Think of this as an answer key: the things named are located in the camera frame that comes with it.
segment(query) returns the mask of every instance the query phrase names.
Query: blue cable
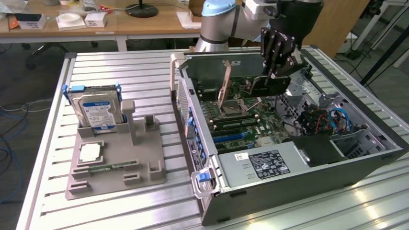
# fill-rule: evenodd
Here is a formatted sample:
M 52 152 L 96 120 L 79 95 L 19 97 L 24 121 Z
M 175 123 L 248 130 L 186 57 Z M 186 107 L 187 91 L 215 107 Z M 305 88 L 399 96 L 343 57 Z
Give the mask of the blue cable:
M 14 161 L 15 161 L 15 164 L 16 164 L 19 175 L 20 175 L 19 187 L 14 190 L 14 192 L 3 200 L 0 200 L 0 204 L 2 204 L 4 201 L 7 201 L 10 198 L 12 198 L 16 195 L 16 193 L 19 192 L 19 190 L 23 188 L 23 172 L 22 172 L 20 162 L 19 162 L 18 156 L 8 149 L 6 149 L 6 148 L 0 148 L 0 149 L 6 150 L 11 154 Z
M 332 112 L 336 112 L 336 111 L 344 114 L 345 120 L 347 120 L 347 124 L 348 124 L 348 127 L 349 127 L 349 130 L 352 131 L 352 123 L 351 123 L 351 120 L 349 120 L 349 117 L 348 117 L 348 113 L 345 112 L 344 109 L 340 109 L 340 108 L 335 108 L 335 109 L 332 109 L 331 112 L 329 112 L 329 119 L 331 119 L 331 125 L 332 125 L 332 127 L 339 128 L 337 125 L 336 125 L 336 123 L 335 123 L 335 121 L 333 121 L 333 119 L 332 119 Z
M 26 127 L 27 127 L 27 119 L 23 118 L 23 117 L 20 117 L 20 116 L 8 115 L 8 114 L 6 114 L 4 112 L 0 112 L 0 114 L 3 114 L 6 117 L 10 117 L 10 118 L 23 119 L 23 126 L 22 126 L 20 130 L 19 130 L 15 134 L 12 134 L 10 137 L 4 137 L 6 140 L 10 140 L 10 139 L 12 139 L 15 136 L 18 136 L 18 135 L 23 132 L 23 130 L 26 129 Z

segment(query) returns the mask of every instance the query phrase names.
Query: green circuit board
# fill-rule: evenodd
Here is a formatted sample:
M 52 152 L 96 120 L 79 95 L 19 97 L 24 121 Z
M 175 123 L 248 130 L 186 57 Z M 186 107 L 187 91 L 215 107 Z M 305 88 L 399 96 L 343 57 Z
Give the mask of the green circuit board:
M 212 121 L 216 120 L 223 121 L 224 119 L 232 120 L 236 117 L 252 117 L 243 119 L 243 121 L 255 121 L 255 124 L 251 126 L 223 129 L 235 129 L 239 131 L 238 133 L 247 134 L 243 139 L 215 143 L 220 153 L 279 144 L 284 139 L 289 138 L 283 121 L 272 108 L 272 101 L 267 98 L 231 99 L 224 102 L 222 108 L 219 108 L 216 101 L 202 102 L 202 108 L 211 130 L 215 130 Z

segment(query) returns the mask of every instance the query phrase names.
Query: white box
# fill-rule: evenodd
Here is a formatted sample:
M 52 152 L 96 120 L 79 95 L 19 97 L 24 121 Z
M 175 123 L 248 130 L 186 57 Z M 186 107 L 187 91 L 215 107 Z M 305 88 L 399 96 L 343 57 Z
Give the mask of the white box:
M 86 17 L 86 24 L 88 27 L 106 27 L 107 13 L 90 13 Z
M 47 18 L 44 14 L 42 14 L 42 17 L 38 21 L 18 21 L 18 22 L 22 29 L 43 29 L 46 26 Z
M 60 31 L 87 28 L 83 18 L 80 18 L 80 20 L 78 20 L 76 22 L 71 23 L 62 22 L 59 18 L 56 18 L 56 20 Z
M 348 37 L 345 38 L 344 44 L 340 47 L 339 54 L 348 53 L 348 51 L 352 48 L 351 45 L 353 45 L 353 43 L 356 42 L 357 38 L 359 37 L 353 33 L 348 34 Z

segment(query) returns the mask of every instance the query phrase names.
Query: circuit board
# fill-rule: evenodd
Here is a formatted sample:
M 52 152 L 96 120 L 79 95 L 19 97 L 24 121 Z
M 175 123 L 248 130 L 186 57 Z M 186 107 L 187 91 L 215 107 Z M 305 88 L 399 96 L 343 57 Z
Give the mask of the circuit board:
M 202 108 L 219 153 L 279 144 L 289 138 L 268 98 L 231 99 L 222 107 L 216 101 L 202 101 Z

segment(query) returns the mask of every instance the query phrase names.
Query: floor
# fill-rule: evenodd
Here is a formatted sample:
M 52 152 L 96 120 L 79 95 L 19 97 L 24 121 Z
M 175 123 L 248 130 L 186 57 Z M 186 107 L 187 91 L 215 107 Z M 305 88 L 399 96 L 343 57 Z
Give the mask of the floor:
M 353 28 L 353 32 L 360 34 L 368 24 L 369 19 L 361 19 Z M 384 24 L 379 22 L 368 38 L 371 39 L 373 34 L 384 27 Z M 365 58 L 359 71 L 360 74 L 365 74 L 384 51 L 391 46 L 395 39 L 399 37 L 400 32 L 393 30 L 391 35 L 383 42 L 379 50 L 371 52 L 372 58 Z M 188 48 L 192 44 L 191 40 L 178 40 L 178 48 Z M 92 48 L 90 42 L 64 43 L 64 46 L 72 52 L 108 52 L 116 51 L 116 43 L 114 41 L 99 42 L 99 47 Z M 130 42 L 130 46 L 135 50 L 143 49 L 166 49 L 166 41 L 163 40 L 142 40 Z M 24 58 L 30 53 L 40 47 L 40 44 L 32 44 L 31 50 L 23 50 L 19 44 L 15 44 L 11 49 L 2 53 L 0 48 L 0 105 L 19 102 L 32 102 L 39 99 L 47 99 L 54 96 L 55 87 L 60 75 L 64 54 L 54 48 L 47 51 L 42 58 L 36 61 L 36 69 L 27 70 L 23 66 Z M 384 67 L 389 65 L 409 48 L 409 40 L 401 45 L 400 49 L 393 54 L 391 60 L 385 63 Z M 337 55 L 337 58 L 347 60 L 343 55 Z M 357 65 L 361 59 L 355 61 L 349 60 L 351 64 Z M 351 64 L 345 61 L 339 61 L 339 65 L 349 72 L 353 70 Z M 403 64 L 401 69 L 391 67 L 379 80 L 371 85 L 380 100 L 389 106 L 389 108 L 401 116 L 401 118 L 409 122 L 409 61 Z M 51 102 L 38 103 L 32 106 L 32 110 L 48 108 Z M 14 116 L 23 116 L 24 112 L 10 113 Z M 16 154 L 20 162 L 22 174 L 23 174 L 23 189 L 18 190 L 15 196 L 3 204 L 0 204 L 0 229 L 16 228 L 16 222 L 30 182 L 32 167 L 36 159 L 36 153 L 40 146 L 43 130 L 47 122 L 48 111 L 30 113 L 27 117 L 28 125 L 23 132 L 10 140 L 11 148 Z M 18 121 L 16 119 L 7 118 L 0 115 L 0 130 L 7 130 Z M 0 170 L 6 167 L 7 161 L 0 161 Z M 0 176 L 0 201 L 7 195 L 14 192 L 19 187 L 19 173 L 16 166 L 12 164 L 10 170 Z

